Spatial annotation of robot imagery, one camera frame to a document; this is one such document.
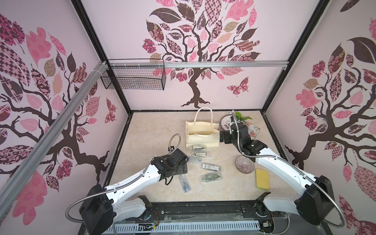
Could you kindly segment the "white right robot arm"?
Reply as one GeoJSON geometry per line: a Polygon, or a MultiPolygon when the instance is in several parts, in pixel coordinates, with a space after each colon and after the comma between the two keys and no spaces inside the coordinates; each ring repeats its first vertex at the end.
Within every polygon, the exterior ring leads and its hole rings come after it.
{"type": "Polygon", "coordinates": [[[295,190],[292,196],[265,197],[262,201],[269,211],[298,214],[308,223],[320,225],[335,208],[332,183],[327,177],[307,173],[281,158],[263,142],[252,140],[243,123],[233,123],[228,131],[221,131],[220,141],[233,144],[242,156],[266,167],[295,190]]]}

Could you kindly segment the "blue compass set case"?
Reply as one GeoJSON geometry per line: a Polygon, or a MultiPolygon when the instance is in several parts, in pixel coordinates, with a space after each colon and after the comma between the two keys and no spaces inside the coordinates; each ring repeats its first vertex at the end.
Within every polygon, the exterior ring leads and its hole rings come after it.
{"type": "Polygon", "coordinates": [[[189,157],[189,163],[201,165],[203,161],[201,158],[198,157],[189,157]]]}
{"type": "Polygon", "coordinates": [[[191,191],[191,187],[190,187],[189,181],[188,181],[187,177],[185,176],[185,174],[179,175],[179,180],[182,184],[183,192],[189,193],[191,191]]]}

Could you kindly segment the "purple glass bowl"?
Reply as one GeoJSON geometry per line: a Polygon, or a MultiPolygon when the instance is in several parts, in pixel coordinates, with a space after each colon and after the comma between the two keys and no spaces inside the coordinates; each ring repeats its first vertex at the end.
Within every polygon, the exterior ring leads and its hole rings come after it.
{"type": "Polygon", "coordinates": [[[235,166],[238,171],[244,174],[250,174],[255,170],[254,162],[244,156],[238,156],[235,160],[235,166]]]}

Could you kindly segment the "silver rail back wall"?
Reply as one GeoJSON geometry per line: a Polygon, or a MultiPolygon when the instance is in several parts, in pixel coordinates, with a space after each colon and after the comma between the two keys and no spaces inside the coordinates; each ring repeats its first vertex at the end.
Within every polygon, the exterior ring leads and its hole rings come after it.
{"type": "Polygon", "coordinates": [[[285,68],[288,61],[222,61],[222,62],[112,62],[110,67],[164,67],[169,69],[179,68],[251,68],[251,67],[282,67],[285,68]]]}

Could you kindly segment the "white toy radish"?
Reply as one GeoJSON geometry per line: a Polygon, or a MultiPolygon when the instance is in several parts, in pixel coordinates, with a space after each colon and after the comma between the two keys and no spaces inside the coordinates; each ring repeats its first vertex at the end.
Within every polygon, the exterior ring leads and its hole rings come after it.
{"type": "Polygon", "coordinates": [[[239,121],[241,121],[241,122],[246,122],[247,120],[252,119],[250,116],[244,116],[244,115],[242,115],[242,114],[241,114],[240,112],[238,112],[238,111],[235,112],[235,115],[236,115],[237,119],[238,119],[239,121]]]}

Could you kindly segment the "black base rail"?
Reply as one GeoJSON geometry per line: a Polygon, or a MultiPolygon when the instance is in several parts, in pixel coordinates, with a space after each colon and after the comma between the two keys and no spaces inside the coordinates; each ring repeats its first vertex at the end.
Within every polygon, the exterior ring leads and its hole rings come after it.
{"type": "Polygon", "coordinates": [[[150,202],[145,195],[121,204],[119,212],[113,200],[104,195],[86,199],[79,209],[90,235],[100,235],[121,216],[125,221],[149,225],[151,221],[167,218],[194,218],[199,215],[239,215],[256,221],[270,220],[282,216],[282,211],[271,212],[263,200],[269,195],[263,193],[255,200],[202,201],[202,202],[150,202]]]}

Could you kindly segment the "yellow sponge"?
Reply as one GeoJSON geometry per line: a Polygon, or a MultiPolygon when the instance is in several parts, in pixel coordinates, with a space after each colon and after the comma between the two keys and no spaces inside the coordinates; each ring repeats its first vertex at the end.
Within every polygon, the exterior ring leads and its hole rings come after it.
{"type": "Polygon", "coordinates": [[[270,190],[269,174],[267,170],[255,169],[256,188],[268,191],[270,190]]]}

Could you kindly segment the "silver rail left wall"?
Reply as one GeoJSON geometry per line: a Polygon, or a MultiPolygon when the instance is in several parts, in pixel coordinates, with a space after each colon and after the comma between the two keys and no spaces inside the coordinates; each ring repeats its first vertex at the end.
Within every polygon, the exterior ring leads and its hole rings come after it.
{"type": "Polygon", "coordinates": [[[64,127],[71,120],[78,106],[82,104],[95,82],[100,79],[101,75],[107,70],[107,68],[107,62],[105,61],[99,62],[96,65],[89,77],[73,96],[72,100],[68,102],[61,114],[52,123],[47,133],[42,136],[41,140],[36,143],[28,157],[16,168],[14,175],[7,181],[1,190],[1,218],[6,216],[8,209],[12,206],[16,197],[28,183],[34,171],[45,158],[47,152],[51,149],[64,127]]]}

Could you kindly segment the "green compass set case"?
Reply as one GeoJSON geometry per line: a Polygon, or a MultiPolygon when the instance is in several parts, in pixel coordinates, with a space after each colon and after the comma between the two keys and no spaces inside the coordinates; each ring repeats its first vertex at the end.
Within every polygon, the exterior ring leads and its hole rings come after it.
{"type": "Polygon", "coordinates": [[[222,179],[222,175],[219,172],[211,172],[200,176],[201,182],[208,183],[219,181],[222,179]]]}

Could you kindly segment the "white round plate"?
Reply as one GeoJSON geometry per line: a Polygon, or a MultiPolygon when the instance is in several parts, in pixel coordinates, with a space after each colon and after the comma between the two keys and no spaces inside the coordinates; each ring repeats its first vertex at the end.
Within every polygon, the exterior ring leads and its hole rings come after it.
{"type": "Polygon", "coordinates": [[[233,117],[232,114],[226,114],[221,118],[221,120],[219,122],[219,126],[220,126],[221,130],[223,130],[223,131],[229,131],[230,130],[231,118],[232,117],[233,117]]]}

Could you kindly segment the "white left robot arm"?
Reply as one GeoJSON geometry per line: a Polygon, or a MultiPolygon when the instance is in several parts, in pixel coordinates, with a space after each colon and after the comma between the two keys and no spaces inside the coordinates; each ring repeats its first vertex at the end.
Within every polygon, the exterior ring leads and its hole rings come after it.
{"type": "Polygon", "coordinates": [[[188,156],[177,149],[160,157],[152,157],[146,168],[113,185],[92,187],[88,195],[79,200],[80,220],[88,234],[101,235],[114,222],[128,218],[147,219],[152,213],[152,204],[145,196],[129,198],[142,189],[172,179],[188,172],[188,156]]]}

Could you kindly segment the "silver rail wall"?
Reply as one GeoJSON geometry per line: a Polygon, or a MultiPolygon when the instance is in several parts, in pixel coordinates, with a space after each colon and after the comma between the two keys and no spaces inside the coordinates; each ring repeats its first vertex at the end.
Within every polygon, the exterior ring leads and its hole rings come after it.
{"type": "Polygon", "coordinates": [[[285,68],[288,61],[222,61],[222,62],[112,62],[110,67],[164,67],[169,69],[179,68],[251,68],[251,67],[282,67],[285,68]]]}
{"type": "Polygon", "coordinates": [[[52,123],[47,133],[42,136],[41,140],[36,143],[28,157],[16,168],[14,175],[7,181],[1,190],[1,218],[6,216],[8,209],[12,206],[16,197],[28,183],[34,171],[45,158],[47,152],[51,149],[64,127],[71,120],[78,106],[82,104],[95,82],[100,79],[101,75],[107,70],[107,68],[107,62],[105,61],[99,62],[96,65],[89,77],[73,96],[72,100],[68,102],[61,114],[52,123]]]}

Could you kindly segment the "labelled compass set case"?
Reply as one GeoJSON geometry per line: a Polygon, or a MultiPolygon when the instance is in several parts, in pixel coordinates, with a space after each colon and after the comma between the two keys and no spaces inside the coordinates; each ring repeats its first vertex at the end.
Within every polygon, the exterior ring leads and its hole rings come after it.
{"type": "Polygon", "coordinates": [[[202,163],[201,164],[202,169],[213,171],[213,172],[220,172],[222,170],[222,167],[215,164],[209,164],[209,163],[202,163]]]}

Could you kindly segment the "compass set case near bag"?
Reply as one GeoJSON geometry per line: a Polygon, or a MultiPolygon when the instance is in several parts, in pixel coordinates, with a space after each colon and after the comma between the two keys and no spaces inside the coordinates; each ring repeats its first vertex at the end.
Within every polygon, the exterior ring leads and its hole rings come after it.
{"type": "Polygon", "coordinates": [[[207,148],[205,145],[191,145],[187,147],[188,151],[205,151],[207,148]]]}

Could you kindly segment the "cream canvas tote bag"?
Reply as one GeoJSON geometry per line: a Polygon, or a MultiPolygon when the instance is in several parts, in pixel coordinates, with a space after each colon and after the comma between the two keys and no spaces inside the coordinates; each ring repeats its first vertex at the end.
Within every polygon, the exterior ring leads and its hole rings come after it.
{"type": "Polygon", "coordinates": [[[196,112],[193,122],[185,122],[186,148],[195,145],[204,145],[208,148],[219,147],[220,131],[218,124],[213,122],[213,111],[211,108],[202,107],[196,112]],[[198,121],[198,114],[201,110],[209,110],[210,122],[198,121]]]}

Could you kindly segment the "floral rectangular tray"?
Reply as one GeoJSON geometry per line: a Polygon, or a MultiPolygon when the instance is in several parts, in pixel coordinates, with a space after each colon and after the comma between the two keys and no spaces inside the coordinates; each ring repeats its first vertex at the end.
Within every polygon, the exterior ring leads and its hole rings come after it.
{"type": "Polygon", "coordinates": [[[248,127],[248,134],[251,138],[251,140],[255,140],[258,136],[258,134],[260,133],[260,128],[253,125],[252,123],[250,122],[247,122],[247,127],[248,127]]]}

